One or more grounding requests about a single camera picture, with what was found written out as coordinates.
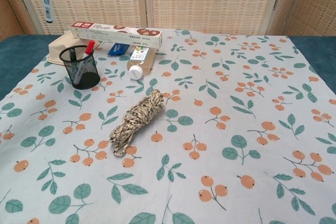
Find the cardboard box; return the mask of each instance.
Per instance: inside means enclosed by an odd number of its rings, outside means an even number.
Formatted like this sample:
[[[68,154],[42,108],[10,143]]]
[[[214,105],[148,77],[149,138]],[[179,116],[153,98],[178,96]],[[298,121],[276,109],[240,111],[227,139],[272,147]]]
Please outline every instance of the cardboard box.
[[[70,28],[72,35],[80,39],[102,40],[151,48],[159,48],[162,43],[162,32],[151,29],[80,21],[74,23]]]

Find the white bottle cap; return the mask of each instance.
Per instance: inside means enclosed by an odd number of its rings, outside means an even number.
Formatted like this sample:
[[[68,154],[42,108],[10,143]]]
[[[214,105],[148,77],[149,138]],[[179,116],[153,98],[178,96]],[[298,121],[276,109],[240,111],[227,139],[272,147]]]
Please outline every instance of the white bottle cap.
[[[139,80],[143,75],[143,70],[139,66],[132,66],[128,73],[130,74],[131,79]]]

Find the glue bottle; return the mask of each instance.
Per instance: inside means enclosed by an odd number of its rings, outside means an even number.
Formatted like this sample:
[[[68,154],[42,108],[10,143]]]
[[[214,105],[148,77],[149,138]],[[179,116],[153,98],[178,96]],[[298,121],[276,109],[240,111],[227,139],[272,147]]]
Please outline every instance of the glue bottle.
[[[127,62],[127,69],[133,80],[139,80],[151,72],[154,59],[155,48],[137,46]]]

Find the rope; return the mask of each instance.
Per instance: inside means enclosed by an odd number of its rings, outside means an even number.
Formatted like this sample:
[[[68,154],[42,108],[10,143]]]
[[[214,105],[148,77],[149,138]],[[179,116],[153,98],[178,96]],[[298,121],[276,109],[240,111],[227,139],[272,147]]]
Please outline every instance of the rope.
[[[129,109],[122,119],[122,124],[110,134],[110,143],[114,145],[114,155],[121,157],[130,146],[136,131],[149,124],[163,108],[163,94],[155,89],[149,97],[143,98]]]

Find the black mesh pen holder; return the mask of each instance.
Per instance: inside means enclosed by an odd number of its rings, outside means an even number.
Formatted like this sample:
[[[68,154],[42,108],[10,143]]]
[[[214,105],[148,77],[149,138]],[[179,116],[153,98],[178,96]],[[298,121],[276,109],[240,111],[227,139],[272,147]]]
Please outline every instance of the black mesh pen holder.
[[[75,50],[76,59],[71,60],[70,49]],[[59,58],[63,61],[75,89],[90,89],[98,84],[100,77],[97,72],[93,52],[83,58],[86,46],[73,46],[64,49]]]

